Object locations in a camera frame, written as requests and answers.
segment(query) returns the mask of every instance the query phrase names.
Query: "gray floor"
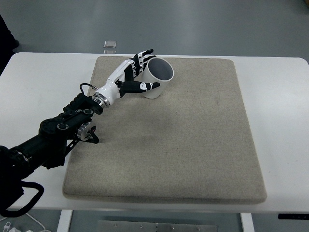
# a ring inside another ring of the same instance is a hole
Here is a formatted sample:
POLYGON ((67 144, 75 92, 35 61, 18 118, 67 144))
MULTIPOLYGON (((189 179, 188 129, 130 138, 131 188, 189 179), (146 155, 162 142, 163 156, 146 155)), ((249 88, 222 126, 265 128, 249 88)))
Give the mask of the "gray floor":
MULTIPOLYGON (((0 0, 0 14, 21 43, 15 52, 103 53, 104 41, 116 40, 118 54, 153 48, 166 55, 301 57, 309 62, 309 8, 303 0, 0 0)), ((55 211, 44 213, 57 223, 55 211)), ((78 223, 100 215, 74 212, 71 231, 84 231, 78 223)), ((290 225, 289 231, 302 232, 307 226, 276 218, 254 215, 256 231, 284 231, 290 225)))

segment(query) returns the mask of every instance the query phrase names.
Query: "white cup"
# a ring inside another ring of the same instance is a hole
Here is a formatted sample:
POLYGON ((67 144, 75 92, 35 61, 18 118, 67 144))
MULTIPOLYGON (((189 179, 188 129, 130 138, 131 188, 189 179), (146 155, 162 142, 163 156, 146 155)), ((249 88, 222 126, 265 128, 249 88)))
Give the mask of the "white cup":
POLYGON ((159 82, 160 86, 151 90, 148 90, 142 95, 146 98, 154 99, 160 96, 163 90, 166 88, 171 79, 173 79, 174 70, 170 63, 161 57, 151 58, 147 66, 142 73, 141 82, 159 82))

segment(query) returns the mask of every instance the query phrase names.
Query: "beige mat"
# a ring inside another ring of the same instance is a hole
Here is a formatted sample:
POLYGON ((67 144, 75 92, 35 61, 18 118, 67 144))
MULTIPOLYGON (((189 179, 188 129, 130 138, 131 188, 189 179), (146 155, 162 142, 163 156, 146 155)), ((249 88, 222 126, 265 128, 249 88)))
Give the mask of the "beige mat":
MULTIPOLYGON (((92 84, 103 86, 125 59, 99 57, 92 84)), ((64 195, 138 203, 263 202, 234 63, 167 60, 175 75, 160 97, 126 94, 93 117, 100 143, 74 148, 64 195)))

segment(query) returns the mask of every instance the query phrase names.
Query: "screw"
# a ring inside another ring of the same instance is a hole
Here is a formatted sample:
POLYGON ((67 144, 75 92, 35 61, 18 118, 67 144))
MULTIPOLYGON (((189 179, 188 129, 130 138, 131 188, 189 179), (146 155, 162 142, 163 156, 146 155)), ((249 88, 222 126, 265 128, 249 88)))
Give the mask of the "screw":
POLYGON ((57 125, 57 128, 59 130, 66 130, 67 128, 69 128, 69 126, 67 124, 60 123, 60 124, 57 125))
POLYGON ((84 110, 84 113, 87 114, 87 115, 90 115, 90 114, 93 113, 93 111, 92 110, 84 110))

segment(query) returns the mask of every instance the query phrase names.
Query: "robotic hand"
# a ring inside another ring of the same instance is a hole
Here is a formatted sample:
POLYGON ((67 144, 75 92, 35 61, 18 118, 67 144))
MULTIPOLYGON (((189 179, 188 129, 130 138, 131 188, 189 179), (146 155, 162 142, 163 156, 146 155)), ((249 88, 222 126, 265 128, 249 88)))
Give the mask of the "robotic hand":
POLYGON ((108 108, 114 103, 115 99, 123 97, 125 93, 143 93, 159 87, 160 83, 158 82, 134 81, 145 70, 148 61, 155 57, 155 55, 150 56, 151 53, 153 53, 152 49, 143 51, 122 62, 109 76, 105 86, 95 87, 94 101, 102 108, 108 108))
POLYGON ((64 165, 66 155, 78 142, 98 143, 95 135, 96 125, 91 117, 100 115, 103 108, 112 105, 125 93, 146 92, 160 86, 159 83, 142 83, 134 81, 145 69, 147 62, 155 56, 149 56, 153 50, 147 50, 125 60, 107 79, 101 88, 90 84, 81 84, 82 93, 69 105, 63 113, 40 124, 38 135, 24 143, 8 149, 0 146, 0 186, 7 191, 0 191, 0 215, 19 217, 28 212, 43 195, 44 188, 38 183, 22 181, 40 166, 47 169, 64 165), (89 85, 96 90, 93 97, 85 96, 82 85, 89 85), (34 188, 38 193, 18 211, 7 210, 23 194, 23 187, 34 188))

